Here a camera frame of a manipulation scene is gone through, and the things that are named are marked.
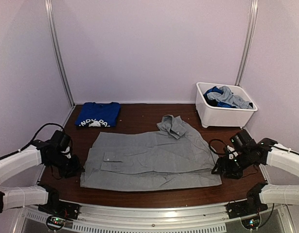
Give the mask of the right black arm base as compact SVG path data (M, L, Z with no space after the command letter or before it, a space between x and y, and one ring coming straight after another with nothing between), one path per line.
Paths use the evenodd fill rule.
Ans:
M261 203L259 197L262 188L264 188L266 185L267 183L258 183L254 185L247 192L246 199L243 201L230 201L226 205L226 211L229 219L258 214L261 211L267 210L268 205Z

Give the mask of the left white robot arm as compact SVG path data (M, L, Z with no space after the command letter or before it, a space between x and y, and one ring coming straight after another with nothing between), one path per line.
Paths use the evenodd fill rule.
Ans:
M23 148L0 158L0 214L30 205L39 205L54 216L63 212L58 191L48 185L2 187L9 178L38 165L57 168L60 179L74 177L83 170L78 156L72 153L72 139L65 132L56 130L47 141L32 139Z

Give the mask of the blue t-shirt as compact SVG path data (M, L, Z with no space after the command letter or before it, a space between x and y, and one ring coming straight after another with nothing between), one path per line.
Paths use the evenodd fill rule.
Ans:
M115 127L121 105L117 102L83 104L80 114L75 122L78 127Z

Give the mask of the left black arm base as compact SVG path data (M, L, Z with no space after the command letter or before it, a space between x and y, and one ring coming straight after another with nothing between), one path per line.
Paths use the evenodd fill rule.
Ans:
M48 192L47 203L38 205L38 210L66 220L77 220L80 205L60 200L58 191L54 189Z

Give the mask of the grey garment pile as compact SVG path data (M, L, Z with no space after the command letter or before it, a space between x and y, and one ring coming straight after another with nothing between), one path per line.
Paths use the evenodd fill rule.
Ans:
M195 128L172 115L157 127L139 134L100 133L88 152L80 186L146 192L222 184L211 172L218 157Z

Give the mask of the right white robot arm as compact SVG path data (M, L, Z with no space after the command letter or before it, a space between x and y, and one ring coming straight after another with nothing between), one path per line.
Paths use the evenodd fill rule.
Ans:
M212 174L238 180L243 177L246 168L252 165L268 165L299 177L299 152L270 138L256 142L246 130L239 131L230 141L232 146L225 146L224 152L218 154ZM247 192L246 198L243 210L250 215L263 204L299 206L299 185L258 183Z

